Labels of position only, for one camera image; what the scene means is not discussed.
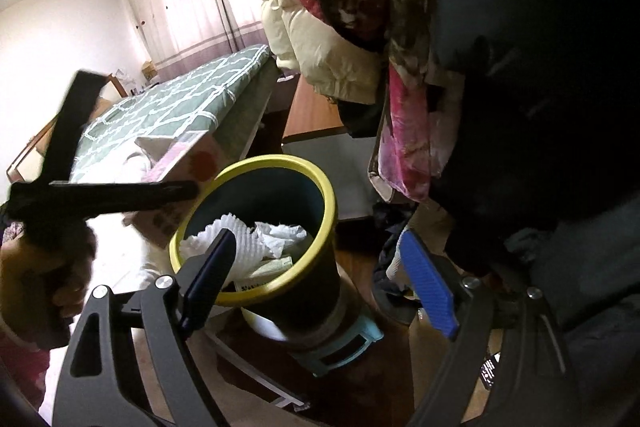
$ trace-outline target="crumpled tissue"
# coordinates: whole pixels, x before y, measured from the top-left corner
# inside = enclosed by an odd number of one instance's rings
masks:
[[[270,255],[268,255],[268,257],[272,259],[282,257],[282,252],[285,250],[287,250],[289,255],[295,257],[295,254],[290,251],[290,248],[303,241],[306,243],[305,239],[307,238],[306,230],[300,226],[270,225],[269,223],[261,223],[260,221],[256,221],[255,223],[255,232],[265,247],[269,249]]]
[[[204,254],[222,229],[230,230],[236,236],[236,260],[225,279],[225,286],[245,279],[264,258],[279,259],[285,250],[287,255],[297,260],[312,241],[305,229],[299,226],[256,223],[255,229],[251,230],[233,214],[225,214],[207,225],[198,235],[183,239],[180,242],[181,257],[188,259]]]

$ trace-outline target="plastic stool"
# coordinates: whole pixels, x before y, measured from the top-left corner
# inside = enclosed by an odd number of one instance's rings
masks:
[[[362,346],[360,346],[354,353],[351,353],[346,358],[335,363],[326,364],[322,361],[322,359],[336,353],[351,341],[355,340],[358,336],[364,339],[364,344],[362,344]],[[289,352],[289,354],[296,359],[302,367],[312,372],[314,377],[324,377],[324,375],[332,369],[342,367],[343,365],[357,359],[367,350],[367,347],[372,343],[379,341],[384,336],[384,333],[380,331],[380,328],[378,328],[376,323],[373,321],[373,318],[369,314],[369,309],[365,305],[353,325],[337,339],[311,351],[296,351]]]

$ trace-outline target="blue pad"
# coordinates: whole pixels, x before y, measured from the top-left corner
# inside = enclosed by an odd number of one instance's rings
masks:
[[[429,315],[431,325],[451,339],[460,326],[453,293],[431,262],[428,250],[412,230],[402,232],[398,245],[404,269]]]

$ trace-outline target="hand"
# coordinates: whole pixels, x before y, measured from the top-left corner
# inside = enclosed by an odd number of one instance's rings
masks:
[[[80,241],[80,253],[74,256],[70,275],[52,297],[62,317],[73,317],[82,311],[91,279],[95,235],[89,227],[85,230],[86,238]],[[21,339],[32,342],[32,331],[37,327],[24,303],[22,276],[29,270],[38,275],[45,274],[63,266],[66,259],[60,252],[35,246],[26,235],[6,241],[0,247],[0,313],[5,323]]]

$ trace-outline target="bedside table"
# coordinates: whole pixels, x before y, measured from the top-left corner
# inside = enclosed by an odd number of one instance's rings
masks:
[[[369,159],[376,138],[352,138],[337,105],[316,93],[300,77],[282,136],[282,151],[315,163],[331,181],[338,219],[372,214],[377,193],[369,182]]]

